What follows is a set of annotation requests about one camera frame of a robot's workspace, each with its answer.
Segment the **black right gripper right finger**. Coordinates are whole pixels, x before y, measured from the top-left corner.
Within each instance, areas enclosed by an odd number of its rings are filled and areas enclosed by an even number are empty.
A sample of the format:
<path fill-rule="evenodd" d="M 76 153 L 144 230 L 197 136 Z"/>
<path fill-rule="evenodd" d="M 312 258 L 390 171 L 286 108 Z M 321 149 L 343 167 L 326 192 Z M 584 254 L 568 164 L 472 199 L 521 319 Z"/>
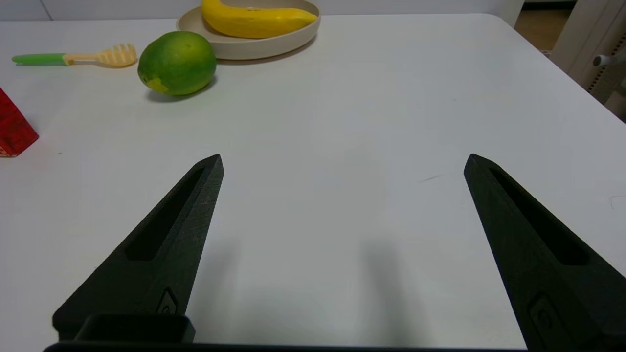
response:
<path fill-rule="evenodd" d="M 530 352 L 623 352 L 626 281 L 499 165 L 464 176 Z"/>

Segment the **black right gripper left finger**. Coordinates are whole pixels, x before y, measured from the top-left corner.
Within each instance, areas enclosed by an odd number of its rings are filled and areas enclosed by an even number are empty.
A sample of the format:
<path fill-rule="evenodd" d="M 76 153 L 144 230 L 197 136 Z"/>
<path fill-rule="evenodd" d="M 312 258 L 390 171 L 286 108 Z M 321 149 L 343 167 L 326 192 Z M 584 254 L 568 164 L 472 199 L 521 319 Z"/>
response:
<path fill-rule="evenodd" d="M 95 314 L 185 313 L 223 177 L 219 154 L 184 174 L 54 312 L 61 341 Z"/>

